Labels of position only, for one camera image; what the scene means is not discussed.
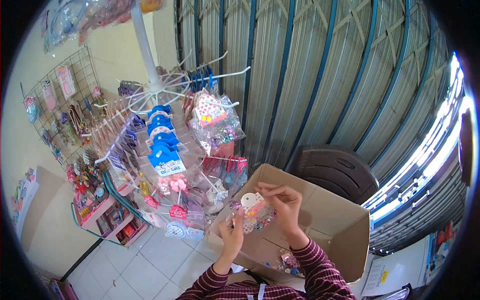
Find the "white tile floor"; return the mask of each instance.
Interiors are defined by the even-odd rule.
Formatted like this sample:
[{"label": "white tile floor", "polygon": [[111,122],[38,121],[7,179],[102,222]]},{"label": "white tile floor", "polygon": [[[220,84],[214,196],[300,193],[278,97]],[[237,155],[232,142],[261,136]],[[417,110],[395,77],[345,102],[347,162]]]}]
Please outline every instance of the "white tile floor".
[{"label": "white tile floor", "polygon": [[[128,249],[103,241],[70,274],[80,300],[174,300],[217,258],[200,242],[149,228]],[[234,271],[241,266],[232,265]]]}]

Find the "open cardboard box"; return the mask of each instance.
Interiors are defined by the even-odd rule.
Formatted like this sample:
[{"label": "open cardboard box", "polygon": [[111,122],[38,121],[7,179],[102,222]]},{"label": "open cardboard box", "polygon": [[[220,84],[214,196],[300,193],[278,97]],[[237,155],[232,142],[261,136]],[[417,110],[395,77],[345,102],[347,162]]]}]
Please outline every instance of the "open cardboard box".
[{"label": "open cardboard box", "polygon": [[[303,201],[299,226],[326,252],[346,282],[356,281],[362,276],[370,237],[370,215],[367,209],[268,164],[261,165],[255,171],[235,198],[240,199],[248,192],[255,193],[254,187],[258,181],[285,184],[301,192]],[[208,243],[217,253],[223,249],[218,223],[226,220],[229,214],[230,209],[226,207],[210,227]],[[264,264],[280,265],[280,249],[289,249],[276,222],[274,220],[263,230],[246,234],[241,251],[233,262],[265,279],[298,287],[303,285],[303,278]]]}]

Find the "purple hair clip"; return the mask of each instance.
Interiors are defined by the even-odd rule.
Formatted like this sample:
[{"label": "purple hair clip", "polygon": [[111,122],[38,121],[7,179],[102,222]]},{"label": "purple hair clip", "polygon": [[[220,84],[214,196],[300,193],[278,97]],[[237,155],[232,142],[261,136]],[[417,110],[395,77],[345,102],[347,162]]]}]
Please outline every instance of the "purple hair clip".
[{"label": "purple hair clip", "polygon": [[66,122],[68,122],[67,113],[65,112],[61,113],[60,119],[62,124],[65,124]]}]

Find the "corrugated metal shutter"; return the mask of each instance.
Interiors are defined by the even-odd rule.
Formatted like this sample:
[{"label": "corrugated metal shutter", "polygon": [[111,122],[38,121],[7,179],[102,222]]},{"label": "corrugated metal shutter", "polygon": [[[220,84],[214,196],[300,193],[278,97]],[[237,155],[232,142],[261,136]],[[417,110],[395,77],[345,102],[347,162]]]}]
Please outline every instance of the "corrugated metal shutter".
[{"label": "corrugated metal shutter", "polygon": [[[450,54],[421,1],[176,1],[180,53],[198,51],[186,69],[225,51],[215,72],[252,67],[222,82],[240,102],[251,170],[263,162],[285,169],[301,145],[338,144],[385,182],[423,140],[446,93]],[[458,188],[456,199],[463,194]]]}]

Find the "finger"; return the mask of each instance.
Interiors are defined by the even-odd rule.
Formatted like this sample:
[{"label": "finger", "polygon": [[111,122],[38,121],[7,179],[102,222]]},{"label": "finger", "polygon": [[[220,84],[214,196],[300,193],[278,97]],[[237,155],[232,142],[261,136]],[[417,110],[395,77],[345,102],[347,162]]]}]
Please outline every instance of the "finger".
[{"label": "finger", "polygon": [[287,185],[281,185],[271,190],[265,190],[265,196],[284,195],[290,196],[292,200],[299,199],[301,194]]},{"label": "finger", "polygon": [[265,183],[265,182],[261,182],[261,181],[257,182],[257,185],[262,189],[265,188],[265,189],[269,189],[269,190],[279,187],[278,184],[270,184],[270,183]]},{"label": "finger", "polygon": [[235,227],[233,228],[234,232],[239,234],[243,233],[243,220],[245,219],[245,210],[243,207],[240,207],[235,215]]},{"label": "finger", "polygon": [[277,196],[273,195],[273,196],[269,196],[269,197],[265,197],[265,199],[270,202],[270,204],[273,206],[274,209],[276,210],[279,210],[282,205],[285,205],[285,203],[283,203]]},{"label": "finger", "polygon": [[220,234],[222,235],[222,237],[227,236],[228,235],[227,223],[225,221],[221,221],[218,224],[218,230],[220,230]]}]

